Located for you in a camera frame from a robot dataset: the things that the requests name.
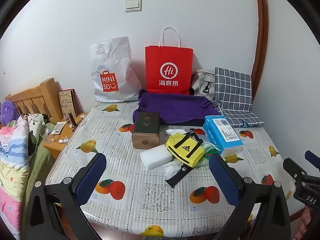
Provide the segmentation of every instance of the wooden bed headboard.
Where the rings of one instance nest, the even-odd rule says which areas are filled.
[[[18,94],[7,95],[5,100],[14,102],[19,114],[47,114],[50,122],[54,124],[63,118],[54,78]]]

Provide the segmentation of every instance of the metal screw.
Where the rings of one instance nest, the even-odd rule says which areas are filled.
[[[252,183],[252,179],[249,178],[249,177],[245,177],[244,178],[244,182],[247,183],[247,184],[251,184]]]
[[[35,187],[40,187],[41,186],[41,181],[37,181],[36,183],[35,183]]]
[[[279,181],[275,181],[275,182],[273,183],[273,185],[275,185],[276,187],[281,187],[281,184],[280,184]]]
[[[67,177],[63,180],[64,184],[69,184],[72,181],[72,179],[70,177]]]

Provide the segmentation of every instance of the human hand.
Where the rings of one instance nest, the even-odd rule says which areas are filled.
[[[300,240],[307,231],[307,225],[311,222],[310,208],[307,206],[301,216],[299,228],[294,236],[294,239]]]

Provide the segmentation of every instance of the wooden nightstand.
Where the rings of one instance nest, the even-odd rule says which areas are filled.
[[[80,123],[82,121],[81,119],[81,115],[87,115],[87,113],[81,113],[79,114],[76,118],[75,118],[75,121],[76,123]],[[57,135],[53,135],[54,137],[54,143],[44,143],[43,144],[43,147],[47,148],[48,151],[50,152],[50,154],[56,159],[58,158],[59,154],[61,153],[61,151],[63,150],[63,148],[65,147],[65,143],[59,143],[59,140],[62,140],[62,139],[70,139],[70,137],[73,135],[73,132],[72,132],[73,128],[70,128],[68,124],[66,124],[62,131],[60,132],[60,134],[57,134]]]

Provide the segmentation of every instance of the purple plush toy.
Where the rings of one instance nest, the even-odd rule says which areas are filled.
[[[1,106],[0,120],[4,126],[7,126],[7,124],[12,120],[18,120],[19,116],[18,110],[13,102],[9,100],[3,102]]]

